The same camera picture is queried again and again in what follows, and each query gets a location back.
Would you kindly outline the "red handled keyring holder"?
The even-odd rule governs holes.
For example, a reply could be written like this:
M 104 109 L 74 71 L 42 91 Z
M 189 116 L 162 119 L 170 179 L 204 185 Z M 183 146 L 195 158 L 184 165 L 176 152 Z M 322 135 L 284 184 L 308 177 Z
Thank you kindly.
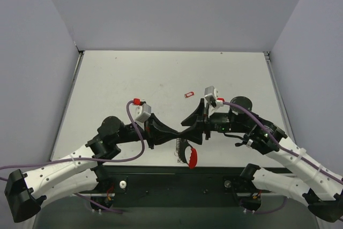
M 176 140 L 175 156 L 180 164 L 187 164 L 190 169 L 194 169 L 198 162 L 197 150 L 183 138 Z

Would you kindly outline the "red key tag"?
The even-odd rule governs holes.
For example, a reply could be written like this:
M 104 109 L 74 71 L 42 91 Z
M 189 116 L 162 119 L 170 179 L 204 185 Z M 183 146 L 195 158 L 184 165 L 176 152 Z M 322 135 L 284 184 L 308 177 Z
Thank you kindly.
M 186 93 L 186 94 L 184 95 L 184 97 L 185 97 L 185 98 L 189 98 L 189 97 L 192 97 L 192 96 L 194 96 L 194 95 L 195 95 L 195 93 L 194 93 L 193 91 L 190 91 L 190 92 Z

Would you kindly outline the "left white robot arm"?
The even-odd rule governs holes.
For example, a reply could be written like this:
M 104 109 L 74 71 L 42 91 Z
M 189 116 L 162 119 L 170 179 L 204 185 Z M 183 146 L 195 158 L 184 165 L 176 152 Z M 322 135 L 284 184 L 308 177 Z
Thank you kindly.
M 179 137 L 179 132 L 151 114 L 140 127 L 135 121 L 124 124 L 118 117 L 104 119 L 97 134 L 85 145 L 66 157 L 36 165 L 23 172 L 20 168 L 8 176 L 4 194 L 13 221 L 21 223 L 41 211 L 43 206 L 60 198 L 95 189 L 104 192 L 110 179 L 104 175 L 102 164 L 117 160 L 121 143 L 140 141 L 150 148 Z

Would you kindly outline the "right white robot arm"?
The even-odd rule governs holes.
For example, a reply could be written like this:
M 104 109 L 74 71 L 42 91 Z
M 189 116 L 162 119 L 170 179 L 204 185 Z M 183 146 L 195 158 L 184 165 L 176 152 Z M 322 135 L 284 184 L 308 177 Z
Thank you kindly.
M 236 146 L 254 149 L 295 175 L 291 179 L 248 164 L 242 175 L 245 180 L 257 189 L 273 191 L 304 204 L 326 222 L 342 220 L 342 176 L 324 167 L 277 125 L 251 110 L 252 102 L 247 97 L 234 97 L 230 102 L 223 98 L 203 98 L 181 124 L 199 127 L 206 138 L 213 131 L 243 134 Z

